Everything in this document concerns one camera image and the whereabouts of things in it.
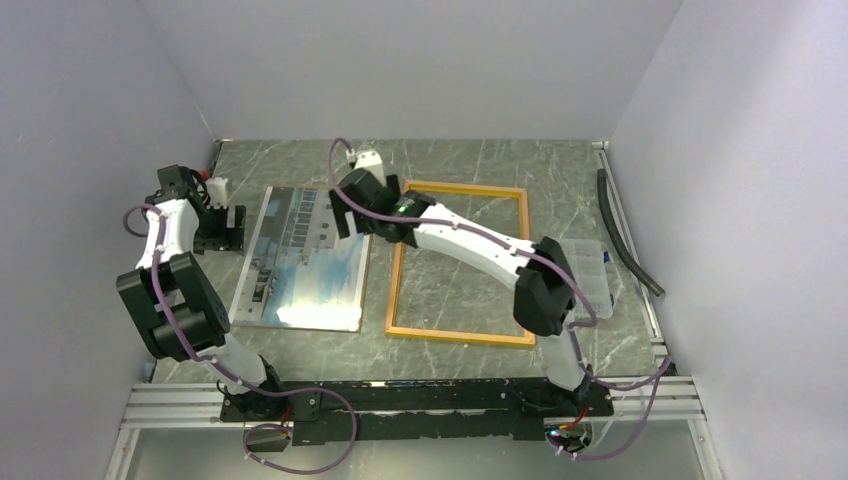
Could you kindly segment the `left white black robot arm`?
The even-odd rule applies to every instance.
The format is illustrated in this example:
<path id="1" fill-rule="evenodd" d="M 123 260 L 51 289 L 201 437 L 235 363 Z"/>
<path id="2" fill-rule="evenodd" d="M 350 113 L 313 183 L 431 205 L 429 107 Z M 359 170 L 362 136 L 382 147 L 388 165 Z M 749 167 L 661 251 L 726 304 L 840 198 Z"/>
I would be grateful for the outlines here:
<path id="1" fill-rule="evenodd" d="M 136 208 L 148 225 L 144 251 L 133 270 L 118 276 L 117 292 L 151 355 L 204 366 L 226 393 L 247 398 L 257 417 L 272 420 L 287 394 L 273 367 L 232 334 L 197 260 L 208 251 L 242 252 L 246 209 L 229 205 L 225 178 L 181 165 L 159 169 L 157 178 L 159 188 Z"/>

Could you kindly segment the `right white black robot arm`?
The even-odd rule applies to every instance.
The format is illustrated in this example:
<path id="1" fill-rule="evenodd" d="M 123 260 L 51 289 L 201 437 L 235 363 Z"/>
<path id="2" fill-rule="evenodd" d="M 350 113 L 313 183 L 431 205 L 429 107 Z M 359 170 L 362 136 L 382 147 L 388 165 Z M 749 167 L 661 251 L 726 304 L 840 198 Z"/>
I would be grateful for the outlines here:
<path id="1" fill-rule="evenodd" d="M 379 178 L 364 167 L 332 187 L 330 199 L 343 237 L 352 231 L 374 234 L 443 254 L 509 288 L 513 319 L 543 351 L 552 406 L 572 415 L 586 405 L 590 380 L 569 328 L 577 287 L 557 241 L 532 242 L 480 226 L 425 193 L 401 191 L 396 176 Z"/>

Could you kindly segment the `yellow wooden picture frame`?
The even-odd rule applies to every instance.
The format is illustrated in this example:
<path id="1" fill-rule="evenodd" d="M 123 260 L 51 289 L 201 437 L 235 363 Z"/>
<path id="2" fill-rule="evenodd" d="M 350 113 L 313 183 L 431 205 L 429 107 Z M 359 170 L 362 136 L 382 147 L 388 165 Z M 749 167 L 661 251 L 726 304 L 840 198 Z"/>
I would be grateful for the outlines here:
<path id="1" fill-rule="evenodd" d="M 518 208 L 520 238 L 524 240 L 529 239 L 529 203 L 525 189 L 423 180 L 406 180 L 403 189 L 405 191 L 416 190 L 423 193 L 445 193 L 515 200 Z M 404 254 L 405 245 L 403 243 L 396 244 L 392 258 L 388 307 L 384 329 L 384 333 L 387 336 L 520 348 L 531 348 L 536 345 L 536 337 L 526 330 L 521 335 L 502 335 L 398 326 L 396 320 L 398 317 L 398 305 L 403 277 Z"/>

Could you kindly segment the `building and sky photo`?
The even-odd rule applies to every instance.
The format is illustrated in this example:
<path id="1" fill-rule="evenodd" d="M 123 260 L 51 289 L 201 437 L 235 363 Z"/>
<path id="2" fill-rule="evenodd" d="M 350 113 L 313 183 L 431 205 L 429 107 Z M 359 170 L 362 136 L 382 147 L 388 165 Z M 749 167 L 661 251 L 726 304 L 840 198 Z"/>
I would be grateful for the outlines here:
<path id="1" fill-rule="evenodd" d="M 341 238 L 326 189 L 266 189 L 229 310 L 233 324 L 361 330 L 370 239 Z"/>

